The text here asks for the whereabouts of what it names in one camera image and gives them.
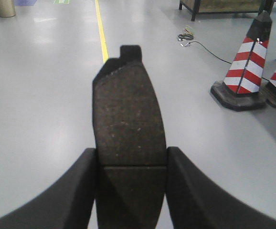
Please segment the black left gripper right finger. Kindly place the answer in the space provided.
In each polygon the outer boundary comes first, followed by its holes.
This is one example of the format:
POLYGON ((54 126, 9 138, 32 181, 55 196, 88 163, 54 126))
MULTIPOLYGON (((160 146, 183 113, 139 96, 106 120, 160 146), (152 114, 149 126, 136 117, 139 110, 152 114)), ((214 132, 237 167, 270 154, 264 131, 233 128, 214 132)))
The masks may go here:
POLYGON ((170 146, 166 198, 175 229, 276 229, 276 219, 222 189, 170 146))

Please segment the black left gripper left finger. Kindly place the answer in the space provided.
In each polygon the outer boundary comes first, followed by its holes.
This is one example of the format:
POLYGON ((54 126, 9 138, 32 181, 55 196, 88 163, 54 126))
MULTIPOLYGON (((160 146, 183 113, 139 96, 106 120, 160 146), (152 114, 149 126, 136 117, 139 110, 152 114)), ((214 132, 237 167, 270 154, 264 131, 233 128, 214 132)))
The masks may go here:
POLYGON ((95 198, 97 156, 87 148, 48 189, 0 218, 0 229, 85 229, 95 198))

